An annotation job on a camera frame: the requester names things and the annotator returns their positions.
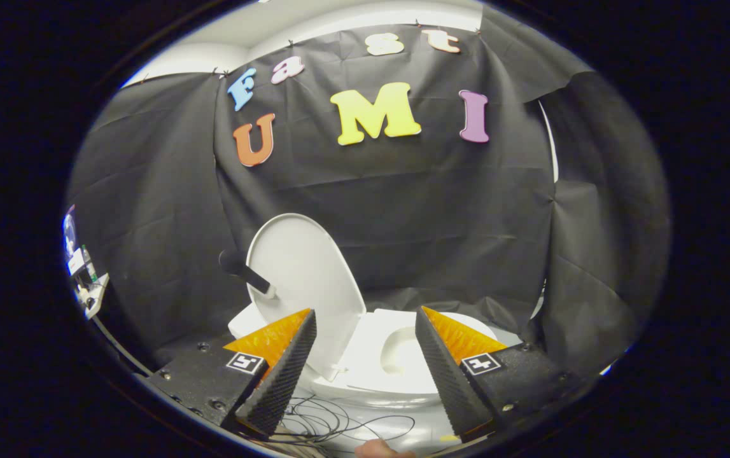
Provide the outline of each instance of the blue letter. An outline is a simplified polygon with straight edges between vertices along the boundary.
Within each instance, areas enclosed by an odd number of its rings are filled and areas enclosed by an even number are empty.
[[[257,73],[255,69],[246,70],[237,81],[232,83],[232,86],[228,87],[226,94],[231,94],[234,98],[234,111],[239,112],[240,108],[243,108],[243,105],[250,101],[251,96],[254,95],[254,93],[249,91],[255,86],[255,81],[251,79],[255,73]]]

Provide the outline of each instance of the toilet brush handle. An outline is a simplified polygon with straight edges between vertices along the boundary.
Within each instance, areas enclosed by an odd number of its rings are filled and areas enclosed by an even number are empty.
[[[261,277],[257,272],[246,266],[246,263],[242,260],[242,253],[229,253],[226,250],[220,252],[218,256],[218,264],[220,269],[224,270],[231,276],[236,276],[243,279],[246,283],[250,284],[252,288],[256,289],[266,297],[266,299],[274,298],[277,293],[274,285],[266,281],[265,278]]]

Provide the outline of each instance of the letter m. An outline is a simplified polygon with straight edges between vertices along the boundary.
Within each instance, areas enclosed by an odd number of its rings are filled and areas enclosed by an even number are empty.
[[[339,107],[339,119],[342,122],[340,145],[362,142],[365,134],[356,128],[356,122],[367,131],[372,138],[379,137],[385,116],[388,126],[384,134],[388,137],[402,137],[421,132],[421,125],[413,119],[411,105],[407,93],[411,85],[405,82],[391,82],[379,89],[376,103],[371,104],[358,90],[345,90],[330,98],[330,102]]]

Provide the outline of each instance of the foam letter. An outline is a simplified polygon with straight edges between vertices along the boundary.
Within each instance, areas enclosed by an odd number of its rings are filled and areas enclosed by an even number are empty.
[[[422,34],[426,34],[426,42],[430,46],[438,50],[445,50],[446,52],[461,52],[461,48],[451,46],[449,41],[458,42],[458,38],[450,37],[444,30],[422,30]]]
[[[289,57],[277,64],[277,67],[274,67],[274,75],[271,76],[271,83],[280,84],[286,81],[286,78],[289,78],[289,76],[298,75],[303,69],[305,69],[305,66],[300,60],[300,57],[296,55]]]
[[[384,134],[388,137],[402,137],[421,132],[421,125],[413,119],[407,92],[411,85],[405,82],[391,82],[379,89],[376,103],[371,104],[358,90],[345,90],[330,98],[332,104],[339,107],[339,119],[342,122],[342,134],[337,141],[340,145],[359,143],[365,138],[356,122],[365,128],[372,138],[379,137],[385,116],[388,126]]]
[[[464,129],[461,131],[461,138],[467,142],[485,143],[489,142],[489,136],[484,127],[484,107],[489,99],[486,95],[478,94],[470,90],[462,90],[458,95],[464,99]]]
[[[226,94],[231,94],[234,98],[234,111],[239,112],[240,108],[243,108],[243,105],[250,101],[251,96],[254,95],[254,93],[250,91],[251,88],[255,86],[255,81],[251,79],[255,73],[257,73],[257,70],[255,69],[246,70],[246,72],[243,73],[237,81],[232,83],[232,86],[228,87]]]
[[[365,38],[365,44],[372,55],[396,54],[405,49],[405,45],[398,39],[394,34],[376,34]]]
[[[260,151],[251,150],[251,124],[241,125],[234,130],[234,141],[237,142],[237,158],[240,163],[246,167],[254,167],[260,165],[269,159],[271,151],[274,149],[274,133],[271,129],[271,123],[274,121],[274,113],[263,115],[257,119],[257,125],[260,127],[260,135],[263,137],[263,146]]]

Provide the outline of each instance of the cable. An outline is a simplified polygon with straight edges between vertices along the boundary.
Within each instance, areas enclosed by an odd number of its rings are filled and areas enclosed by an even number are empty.
[[[312,447],[316,450],[319,450],[323,455],[326,455],[326,450],[333,450],[333,452],[344,452],[344,453],[352,453],[347,452],[347,450],[336,450],[336,449],[323,449],[322,447],[319,447],[316,444],[320,443],[326,443],[326,441],[332,441],[335,438],[338,438],[340,435],[345,436],[346,438],[352,438],[352,440],[357,441],[367,441],[367,440],[361,440],[361,438],[354,438],[353,436],[344,434],[348,431],[353,431],[355,429],[359,428],[365,428],[368,429],[376,438],[382,438],[376,431],[371,429],[367,426],[367,424],[384,420],[386,418],[392,418],[392,417],[403,417],[408,418],[411,420],[412,424],[409,426],[408,430],[406,432],[403,432],[402,434],[397,435],[393,438],[387,438],[387,440],[396,440],[397,438],[402,437],[403,435],[408,434],[411,432],[411,430],[415,427],[415,419],[413,417],[408,417],[408,415],[383,415],[382,417],[377,417],[368,421],[359,421],[355,420],[350,417],[350,415],[347,414],[347,411],[339,406],[339,404],[334,403],[332,401],[329,401],[327,399],[321,399],[317,398],[315,394],[312,394],[311,396],[307,398],[301,398],[301,397],[294,397],[291,398],[292,401],[298,401],[298,403],[290,403],[288,404],[288,408],[286,409],[285,415],[289,415],[289,417],[297,417],[296,418],[288,418],[283,417],[283,420],[281,420],[281,424],[283,427],[285,427],[284,421],[289,420],[292,422],[295,422],[297,424],[300,424],[300,426],[303,427],[304,432],[303,433],[277,433],[274,434],[274,436],[291,436],[294,438],[294,440],[272,440],[272,438],[267,438],[266,440],[257,440],[262,441],[262,443],[272,443],[272,444],[288,444],[288,445],[295,445],[299,447]],[[325,404],[330,404],[330,406],[335,406],[336,409],[339,409],[338,412],[335,412],[334,410],[330,409],[329,406]],[[303,409],[313,409],[313,410],[319,410],[319,411],[325,411],[328,412],[330,415],[333,415],[336,420],[336,425],[332,427],[332,425],[327,421],[326,419],[323,419],[322,417],[318,417],[317,415],[309,415],[303,412],[300,412],[300,408]],[[340,417],[344,417],[346,420],[344,423],[344,426],[342,426],[342,420]],[[358,424],[358,426],[351,426],[351,422]],[[324,434],[316,434],[316,428],[314,426],[316,424],[317,426],[324,426],[328,432]]]
[[[114,346],[115,350],[118,351],[121,356],[126,357],[126,359],[130,363],[132,363],[133,366],[135,366],[138,370],[144,372],[147,377],[152,377],[153,372],[150,371],[150,369],[148,369],[147,367],[144,367],[143,364],[139,363],[138,359],[135,359],[135,357],[133,357],[132,354],[130,354],[130,352],[126,350],[126,348],[121,346],[121,344],[115,340],[115,337],[113,337],[113,335],[109,333],[108,329],[105,328],[105,325],[99,321],[99,318],[97,316],[92,317],[90,320],[94,322],[96,327],[99,328],[99,331],[104,334],[105,338],[108,339],[108,342],[111,343],[112,346]]]

